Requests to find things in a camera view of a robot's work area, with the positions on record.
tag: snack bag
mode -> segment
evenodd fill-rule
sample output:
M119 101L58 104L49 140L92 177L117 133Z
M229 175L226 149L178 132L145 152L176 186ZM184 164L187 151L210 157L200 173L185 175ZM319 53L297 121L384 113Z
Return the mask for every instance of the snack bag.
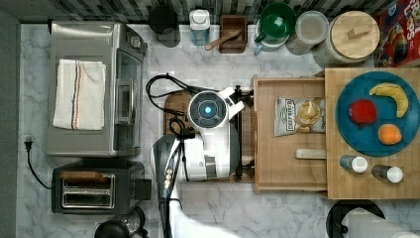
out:
M325 133L325 99L321 97L275 99L274 136Z

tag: cereal box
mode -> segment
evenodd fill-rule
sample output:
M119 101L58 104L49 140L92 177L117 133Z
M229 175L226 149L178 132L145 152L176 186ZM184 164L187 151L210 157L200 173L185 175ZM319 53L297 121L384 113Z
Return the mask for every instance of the cereal box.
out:
M399 0L376 20L380 40L375 66L420 65L420 0Z

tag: green mug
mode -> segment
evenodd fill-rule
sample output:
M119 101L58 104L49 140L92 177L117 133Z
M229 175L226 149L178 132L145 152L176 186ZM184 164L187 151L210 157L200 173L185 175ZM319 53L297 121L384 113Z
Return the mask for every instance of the green mug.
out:
M255 39L260 43L267 35L273 38L284 38L290 35L296 25L296 14L284 3L268 4L262 11L262 32Z

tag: wooden jar lid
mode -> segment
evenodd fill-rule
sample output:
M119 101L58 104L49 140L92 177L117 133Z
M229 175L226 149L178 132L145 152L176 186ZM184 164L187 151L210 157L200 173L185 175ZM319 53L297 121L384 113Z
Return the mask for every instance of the wooden jar lid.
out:
M363 59L376 49L379 26L369 14L359 11L344 13L331 28L331 42L335 50L349 59Z

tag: white towel with red stripes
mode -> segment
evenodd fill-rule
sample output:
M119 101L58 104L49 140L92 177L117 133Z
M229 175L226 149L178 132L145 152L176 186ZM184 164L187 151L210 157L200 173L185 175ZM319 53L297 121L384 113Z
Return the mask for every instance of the white towel with red stripes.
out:
M104 126L106 65L101 61L60 59L52 124L70 130Z

